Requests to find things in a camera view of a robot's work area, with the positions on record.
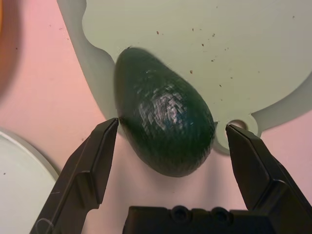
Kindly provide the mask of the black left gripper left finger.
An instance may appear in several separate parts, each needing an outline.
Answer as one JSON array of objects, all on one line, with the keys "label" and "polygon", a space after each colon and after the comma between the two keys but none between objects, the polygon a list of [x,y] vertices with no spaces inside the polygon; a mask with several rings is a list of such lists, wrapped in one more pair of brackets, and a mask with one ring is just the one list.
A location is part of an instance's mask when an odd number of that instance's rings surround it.
[{"label": "black left gripper left finger", "polygon": [[103,202],[112,167],[118,119],[98,124],[71,154],[32,234],[80,234],[89,211]]}]

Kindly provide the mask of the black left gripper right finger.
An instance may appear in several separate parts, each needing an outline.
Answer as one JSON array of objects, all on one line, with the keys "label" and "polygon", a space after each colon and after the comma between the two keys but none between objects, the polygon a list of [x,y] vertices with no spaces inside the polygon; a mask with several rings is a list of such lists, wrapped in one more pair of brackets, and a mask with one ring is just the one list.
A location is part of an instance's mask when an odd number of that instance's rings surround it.
[{"label": "black left gripper right finger", "polygon": [[310,234],[312,206],[286,168],[253,133],[228,124],[226,134],[247,209],[264,215],[276,234]]}]

